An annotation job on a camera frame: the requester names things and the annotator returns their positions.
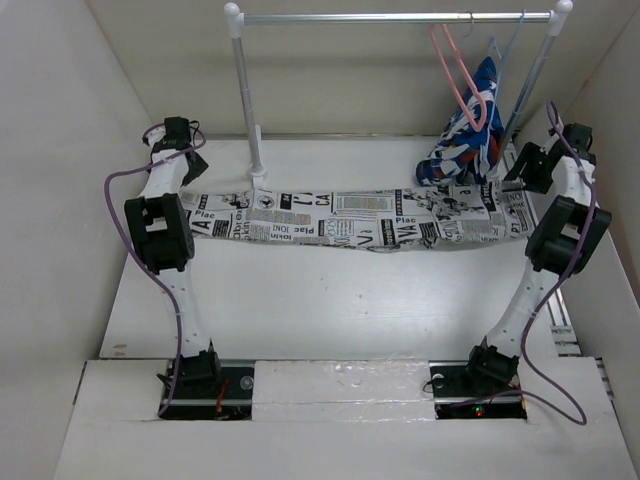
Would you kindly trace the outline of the newspaper print trousers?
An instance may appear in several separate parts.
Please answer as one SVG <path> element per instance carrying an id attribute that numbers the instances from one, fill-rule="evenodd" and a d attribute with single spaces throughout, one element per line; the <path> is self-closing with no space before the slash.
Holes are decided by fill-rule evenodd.
<path id="1" fill-rule="evenodd" d="M 354 192 L 184 192 L 198 236 L 390 252 L 476 245 L 529 235 L 525 195 L 496 182 Z"/>

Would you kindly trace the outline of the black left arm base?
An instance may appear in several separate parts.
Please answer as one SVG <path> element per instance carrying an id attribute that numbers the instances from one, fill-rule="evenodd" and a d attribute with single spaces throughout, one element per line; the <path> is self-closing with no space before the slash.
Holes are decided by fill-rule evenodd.
<path id="1" fill-rule="evenodd" d="M 251 363 L 222 364 L 216 386 L 201 381 L 178 386 L 164 420 L 244 421 L 252 416 L 255 368 Z"/>

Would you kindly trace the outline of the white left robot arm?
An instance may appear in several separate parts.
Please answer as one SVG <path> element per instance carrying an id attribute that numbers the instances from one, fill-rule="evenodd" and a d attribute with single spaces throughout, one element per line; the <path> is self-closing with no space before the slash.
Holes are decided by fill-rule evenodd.
<path id="1" fill-rule="evenodd" d="M 180 190 L 206 171 L 197 152 L 197 123 L 174 116 L 150 128 L 143 142 L 151 148 L 149 177 L 142 192 L 124 204 L 137 260 L 166 294 L 176 317 L 176 356 L 159 378 L 167 398 L 212 398 L 224 384 L 220 361 L 201 322 L 190 285 L 195 242 Z"/>

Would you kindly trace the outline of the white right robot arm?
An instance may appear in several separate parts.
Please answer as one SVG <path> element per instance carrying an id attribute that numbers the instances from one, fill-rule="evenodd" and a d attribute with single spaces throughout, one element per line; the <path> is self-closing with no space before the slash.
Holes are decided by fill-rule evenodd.
<path id="1" fill-rule="evenodd" d="M 527 264 L 514 296 L 462 369 L 462 381 L 474 396 L 507 390 L 519 360 L 528 358 L 527 337 L 542 307 L 559 285 L 584 269 L 611 224 L 611 213 L 595 200 L 591 145 L 589 126 L 552 129 L 544 145 L 525 144 L 505 177 L 532 193 L 554 189 L 556 197 L 527 241 Z"/>

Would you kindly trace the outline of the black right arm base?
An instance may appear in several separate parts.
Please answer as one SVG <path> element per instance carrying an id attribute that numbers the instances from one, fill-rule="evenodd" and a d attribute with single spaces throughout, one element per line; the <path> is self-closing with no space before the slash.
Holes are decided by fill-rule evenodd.
<path id="1" fill-rule="evenodd" d="M 423 392 L 433 396 L 437 420 L 527 419 L 517 385 L 471 377 L 465 369 L 462 361 L 429 363 Z"/>

